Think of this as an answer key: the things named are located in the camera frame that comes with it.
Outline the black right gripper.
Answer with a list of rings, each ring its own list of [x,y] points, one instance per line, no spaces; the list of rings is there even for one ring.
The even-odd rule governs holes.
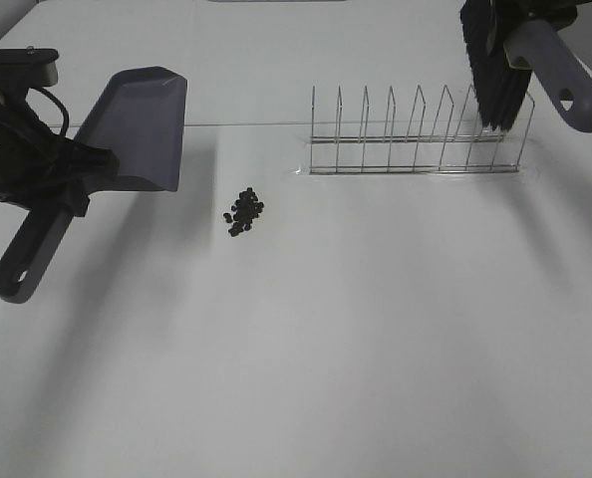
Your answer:
[[[506,26],[515,28],[527,20],[545,20],[554,29],[572,25],[578,16],[578,3],[565,0],[498,0],[490,1],[496,18]]]

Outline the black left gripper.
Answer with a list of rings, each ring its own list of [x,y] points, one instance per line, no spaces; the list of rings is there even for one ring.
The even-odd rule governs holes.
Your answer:
[[[62,181],[114,179],[118,174],[120,163],[111,150],[67,138],[62,141],[62,135],[53,132],[29,106],[26,97],[34,90],[60,108],[62,103],[50,88],[0,88],[0,201],[26,201],[52,193]],[[68,182],[58,203],[73,217],[85,217],[90,197],[84,182]]]

